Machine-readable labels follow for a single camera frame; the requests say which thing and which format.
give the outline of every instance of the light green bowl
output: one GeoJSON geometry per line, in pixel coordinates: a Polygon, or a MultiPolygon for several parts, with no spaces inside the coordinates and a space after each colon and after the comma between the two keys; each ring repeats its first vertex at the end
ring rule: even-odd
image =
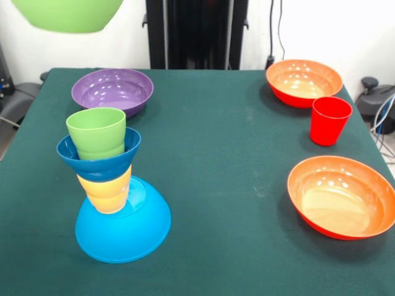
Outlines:
{"type": "Polygon", "coordinates": [[[125,151],[126,114],[120,109],[82,110],[69,116],[66,125],[82,160],[114,157],[125,151]]]}
{"type": "Polygon", "coordinates": [[[12,0],[35,27],[66,33],[101,31],[123,0],[12,0]]]}

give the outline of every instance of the table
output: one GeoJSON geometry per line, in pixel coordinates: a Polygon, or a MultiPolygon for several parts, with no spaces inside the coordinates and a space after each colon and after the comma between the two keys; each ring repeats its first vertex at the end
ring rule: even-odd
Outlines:
{"type": "Polygon", "coordinates": [[[71,87],[93,70],[50,71],[0,164],[0,295],[394,295],[394,229],[324,237],[286,191],[292,167],[321,154],[363,161],[394,184],[357,109],[337,145],[317,146],[310,110],[277,100],[263,71],[144,71],[155,90],[127,121],[142,135],[133,174],[165,197],[172,228],[136,262],[87,257],[74,237],[85,195],[56,144],[79,110],[71,87]]]}

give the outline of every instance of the bowl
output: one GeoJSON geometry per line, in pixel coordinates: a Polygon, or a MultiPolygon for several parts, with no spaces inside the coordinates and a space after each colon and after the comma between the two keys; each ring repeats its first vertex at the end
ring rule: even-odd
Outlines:
{"type": "Polygon", "coordinates": [[[95,260],[126,263],[155,251],[166,239],[172,214],[161,194],[149,183],[131,177],[125,206],[102,214],[85,199],[75,223],[80,248],[95,260]]]}
{"type": "Polygon", "coordinates": [[[35,27],[66,33],[101,31],[123,0],[12,0],[35,27]]]}
{"type": "Polygon", "coordinates": [[[71,166],[77,175],[88,181],[104,182],[120,177],[129,169],[140,142],[139,132],[133,128],[126,128],[125,152],[114,157],[99,160],[80,160],[77,148],[70,135],[60,140],[56,150],[61,159],[71,166]]]}
{"type": "Polygon", "coordinates": [[[288,177],[293,205],[311,227],[342,240],[365,239],[395,222],[395,191],[377,171],[345,157],[298,163],[288,177]]]}
{"type": "Polygon", "coordinates": [[[80,78],[72,88],[72,97],[84,109],[113,107],[130,118],[143,109],[153,91],[151,79],[139,71],[103,69],[80,78]]]}
{"type": "Polygon", "coordinates": [[[340,75],[311,60],[283,60],[266,71],[267,81],[277,98],[297,108],[311,108],[319,97],[330,97],[343,87],[340,75]]]}

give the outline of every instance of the red cup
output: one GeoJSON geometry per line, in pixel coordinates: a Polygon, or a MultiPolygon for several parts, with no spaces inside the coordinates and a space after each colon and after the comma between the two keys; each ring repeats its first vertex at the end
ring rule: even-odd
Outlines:
{"type": "Polygon", "coordinates": [[[321,97],[314,100],[310,127],[311,140],[322,146],[335,144],[351,114],[351,105],[338,97],[321,97]]]}

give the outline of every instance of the upside-down blue bowl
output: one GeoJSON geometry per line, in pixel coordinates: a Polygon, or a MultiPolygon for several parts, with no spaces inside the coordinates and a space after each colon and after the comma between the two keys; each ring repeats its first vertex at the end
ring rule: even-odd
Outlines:
{"type": "Polygon", "coordinates": [[[72,138],[64,137],[56,146],[57,153],[82,178],[88,181],[104,182],[118,178],[126,172],[136,155],[141,135],[133,128],[126,128],[125,152],[115,157],[99,160],[80,160],[72,138]]]}

